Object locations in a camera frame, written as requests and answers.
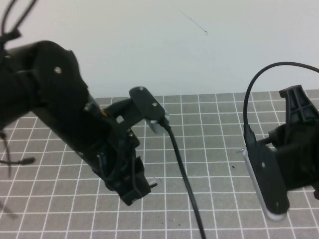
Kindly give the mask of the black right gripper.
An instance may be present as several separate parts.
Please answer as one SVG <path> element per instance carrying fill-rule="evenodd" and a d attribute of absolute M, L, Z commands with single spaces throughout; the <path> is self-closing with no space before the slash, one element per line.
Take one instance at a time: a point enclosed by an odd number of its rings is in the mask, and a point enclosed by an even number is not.
<path fill-rule="evenodd" d="M 268 133 L 288 191 L 312 186 L 319 200 L 319 112 L 301 85 L 279 91 L 286 102 L 286 124 Z"/>

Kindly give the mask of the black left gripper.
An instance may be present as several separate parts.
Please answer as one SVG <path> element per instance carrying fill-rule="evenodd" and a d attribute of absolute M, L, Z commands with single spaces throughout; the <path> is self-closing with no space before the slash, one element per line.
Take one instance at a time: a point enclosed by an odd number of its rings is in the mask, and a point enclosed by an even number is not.
<path fill-rule="evenodd" d="M 36 107 L 34 113 L 117 192 L 130 206 L 151 192 L 141 157 L 140 144 L 130 129 L 123 129 L 111 115 L 97 105 Z"/>

